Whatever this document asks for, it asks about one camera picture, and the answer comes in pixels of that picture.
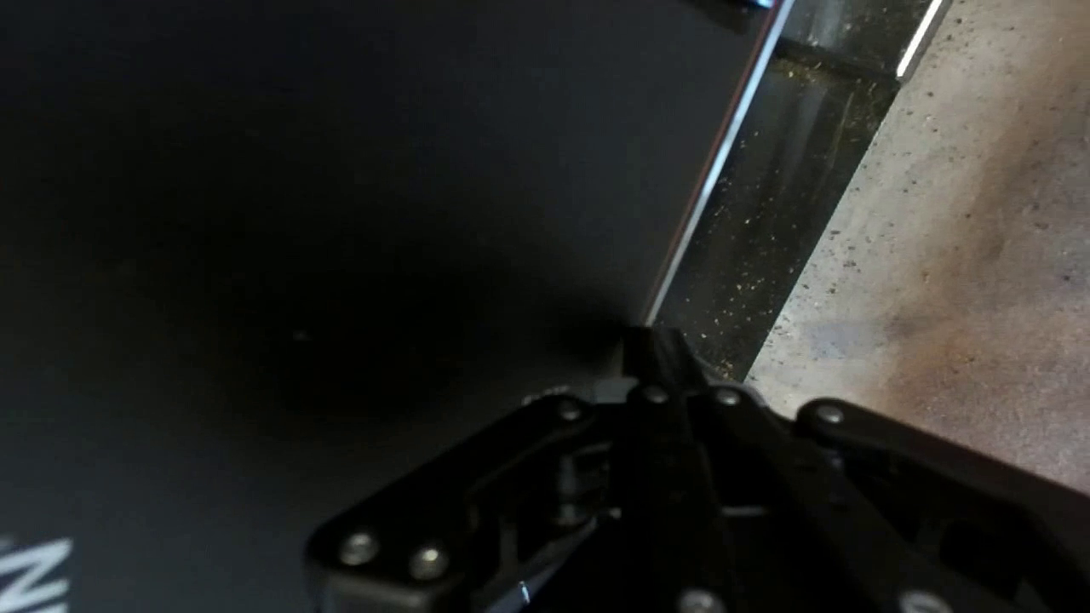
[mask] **bolt head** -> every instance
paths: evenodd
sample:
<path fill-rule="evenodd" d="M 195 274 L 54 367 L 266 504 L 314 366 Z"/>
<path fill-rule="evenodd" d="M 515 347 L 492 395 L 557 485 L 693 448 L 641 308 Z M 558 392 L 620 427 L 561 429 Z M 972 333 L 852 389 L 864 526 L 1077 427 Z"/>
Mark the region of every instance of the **bolt head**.
<path fill-rule="evenodd" d="M 821 408 L 817 408 L 817 420 L 838 427 L 838 423 L 844 423 L 844 408 L 838 408 L 838 405 L 821 405 Z"/>
<path fill-rule="evenodd" d="M 647 386 L 647 389 L 645 389 L 645 400 L 647 400 L 650 405 L 672 402 L 672 395 L 667 395 L 664 389 L 656 389 L 656 386 Z"/>
<path fill-rule="evenodd" d="M 377 540 L 368 533 L 353 533 L 340 544 L 340 562 L 343 565 L 368 565 L 377 554 Z"/>
<path fill-rule="evenodd" d="M 954 613 L 947 601 L 926 588 L 905 588 L 901 594 L 901 613 Z"/>
<path fill-rule="evenodd" d="M 721 601 L 710 588 L 686 588 L 679 613 L 727 613 Z"/>
<path fill-rule="evenodd" d="M 824 457 L 828 457 L 828 468 L 844 470 L 844 453 L 828 450 Z"/>
<path fill-rule="evenodd" d="M 410 562 L 410 574 L 413 574 L 413 579 L 418 579 L 418 583 L 444 579 L 448 570 L 449 570 L 449 554 L 448 554 L 444 548 L 436 548 L 436 544 L 418 548 L 418 553 L 413 554 L 413 562 Z"/>
<path fill-rule="evenodd" d="M 557 417 L 558 417 L 561 423 L 579 423 L 579 420 L 584 420 L 584 408 L 579 408 L 575 402 L 561 402 L 561 405 L 557 408 Z"/>
<path fill-rule="evenodd" d="M 586 521 L 586 510 L 579 504 L 558 504 L 558 510 L 557 510 L 558 527 L 575 527 L 584 521 Z"/>
<path fill-rule="evenodd" d="M 731 389 L 715 389 L 715 402 L 719 402 L 719 405 L 742 405 L 742 395 L 731 392 Z"/>

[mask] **black panel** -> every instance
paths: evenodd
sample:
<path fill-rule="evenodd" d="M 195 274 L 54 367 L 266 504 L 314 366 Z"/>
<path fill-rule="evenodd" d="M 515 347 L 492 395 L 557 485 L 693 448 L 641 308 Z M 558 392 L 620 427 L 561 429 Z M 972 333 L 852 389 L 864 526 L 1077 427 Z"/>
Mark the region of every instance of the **black panel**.
<path fill-rule="evenodd" d="M 0 3 L 0 554 L 304 611 L 307 533 L 603 375 L 775 15 Z"/>

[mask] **gray floor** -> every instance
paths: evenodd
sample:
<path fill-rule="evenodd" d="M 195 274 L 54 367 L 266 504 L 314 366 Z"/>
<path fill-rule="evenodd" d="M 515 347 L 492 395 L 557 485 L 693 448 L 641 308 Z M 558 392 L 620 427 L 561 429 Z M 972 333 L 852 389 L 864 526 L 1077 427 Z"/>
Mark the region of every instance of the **gray floor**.
<path fill-rule="evenodd" d="M 958 0 L 748 386 L 1090 490 L 1090 0 Z"/>

